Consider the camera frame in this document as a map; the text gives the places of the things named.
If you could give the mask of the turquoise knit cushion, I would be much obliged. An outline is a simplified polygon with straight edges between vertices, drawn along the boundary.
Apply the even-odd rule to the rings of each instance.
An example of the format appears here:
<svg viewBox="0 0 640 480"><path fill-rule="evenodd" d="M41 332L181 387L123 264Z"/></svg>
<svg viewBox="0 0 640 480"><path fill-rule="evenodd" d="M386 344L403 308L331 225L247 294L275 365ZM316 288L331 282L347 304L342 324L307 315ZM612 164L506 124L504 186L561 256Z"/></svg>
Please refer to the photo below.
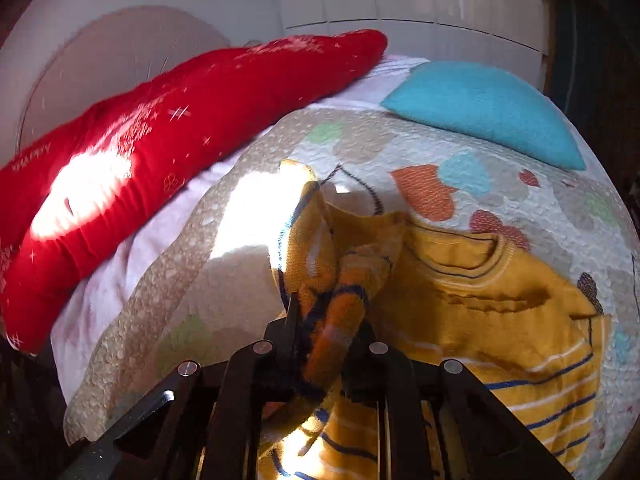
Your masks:
<svg viewBox="0 0 640 480"><path fill-rule="evenodd" d="M399 117L474 136L565 170L584 170L570 124L538 90L500 68L427 62L382 101Z"/></svg>

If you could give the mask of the white glossy wardrobe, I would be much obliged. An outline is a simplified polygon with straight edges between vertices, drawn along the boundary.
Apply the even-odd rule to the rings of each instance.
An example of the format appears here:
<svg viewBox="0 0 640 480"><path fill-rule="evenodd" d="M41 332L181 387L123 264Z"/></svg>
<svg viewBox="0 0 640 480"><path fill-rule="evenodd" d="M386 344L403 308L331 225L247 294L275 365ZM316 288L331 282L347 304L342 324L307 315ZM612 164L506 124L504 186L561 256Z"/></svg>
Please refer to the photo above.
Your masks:
<svg viewBox="0 0 640 480"><path fill-rule="evenodd" d="M544 85L548 12L544 0L277 0L289 35L375 28L387 51L431 61L497 66Z"/></svg>

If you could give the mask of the patterned quilted bedspread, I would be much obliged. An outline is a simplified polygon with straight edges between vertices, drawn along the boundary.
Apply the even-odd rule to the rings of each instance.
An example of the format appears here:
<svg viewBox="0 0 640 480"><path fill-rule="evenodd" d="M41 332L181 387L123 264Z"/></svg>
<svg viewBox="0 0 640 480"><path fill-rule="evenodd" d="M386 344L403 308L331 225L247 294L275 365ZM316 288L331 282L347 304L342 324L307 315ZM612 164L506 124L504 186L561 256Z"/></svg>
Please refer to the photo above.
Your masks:
<svg viewBox="0 0 640 480"><path fill-rule="evenodd" d="M285 314L269 255L283 235L284 160L350 214L497 233L581 290L611 329L591 434L568 472L597 479L611 466L639 415L639 237L615 188L472 136L329 107L280 119L200 199L100 336L67 402L68 443L99 439L180 362L229 359Z"/></svg>

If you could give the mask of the pink round headboard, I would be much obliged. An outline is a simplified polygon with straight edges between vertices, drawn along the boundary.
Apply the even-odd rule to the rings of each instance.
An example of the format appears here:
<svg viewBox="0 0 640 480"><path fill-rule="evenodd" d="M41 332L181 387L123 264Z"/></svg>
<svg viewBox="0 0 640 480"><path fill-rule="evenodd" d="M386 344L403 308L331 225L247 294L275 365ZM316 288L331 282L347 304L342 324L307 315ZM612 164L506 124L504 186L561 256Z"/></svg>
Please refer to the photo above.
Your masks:
<svg viewBox="0 0 640 480"><path fill-rule="evenodd" d="M231 42L218 29L172 6L130 6L90 22L59 47L27 95L17 151L92 104Z"/></svg>

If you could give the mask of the white fleece blanket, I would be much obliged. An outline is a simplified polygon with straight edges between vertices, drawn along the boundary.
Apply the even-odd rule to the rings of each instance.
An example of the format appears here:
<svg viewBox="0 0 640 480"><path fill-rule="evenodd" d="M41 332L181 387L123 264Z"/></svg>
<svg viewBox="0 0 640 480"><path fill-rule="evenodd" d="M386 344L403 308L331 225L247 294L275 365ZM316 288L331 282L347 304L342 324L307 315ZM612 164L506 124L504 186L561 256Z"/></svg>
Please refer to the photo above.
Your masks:
<svg viewBox="0 0 640 480"><path fill-rule="evenodd" d="M366 76L347 89L315 102L313 108L380 110L381 102L424 58L386 55ZM134 235L121 242L111 258L75 288L50 336L58 382L70 402L85 377L94 348L107 326L126 306L144 272L180 234L204 194L231 171L246 144L205 168L154 214Z"/></svg>

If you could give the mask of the yellow striped knit sweater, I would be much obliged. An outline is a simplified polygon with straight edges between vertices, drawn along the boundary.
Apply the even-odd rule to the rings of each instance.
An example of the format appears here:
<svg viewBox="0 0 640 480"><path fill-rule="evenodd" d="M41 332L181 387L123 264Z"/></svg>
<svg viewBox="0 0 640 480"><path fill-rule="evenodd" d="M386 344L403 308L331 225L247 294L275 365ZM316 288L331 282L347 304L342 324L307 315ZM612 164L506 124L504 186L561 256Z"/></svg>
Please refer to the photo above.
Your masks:
<svg viewBox="0 0 640 480"><path fill-rule="evenodd" d="M408 358L461 361L568 471L585 453L610 318L550 266L489 232L447 231L402 211L363 217L326 202L314 172L280 163L274 279L302 314L304 381L319 401L274 412L263 479L370 479L372 408L340 370L357 330Z"/></svg>

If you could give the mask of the long red pillow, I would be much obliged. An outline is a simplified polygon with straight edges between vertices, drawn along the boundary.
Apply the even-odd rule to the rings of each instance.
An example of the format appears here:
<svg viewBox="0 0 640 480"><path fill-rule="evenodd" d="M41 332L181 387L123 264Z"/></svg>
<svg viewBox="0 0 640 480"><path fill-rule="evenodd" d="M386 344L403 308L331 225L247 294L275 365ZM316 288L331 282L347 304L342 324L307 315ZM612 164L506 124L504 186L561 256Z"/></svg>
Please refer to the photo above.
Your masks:
<svg viewBox="0 0 640 480"><path fill-rule="evenodd" d="M1 171L1 321L38 353L76 286L191 179L381 61L359 29L213 50L97 102Z"/></svg>

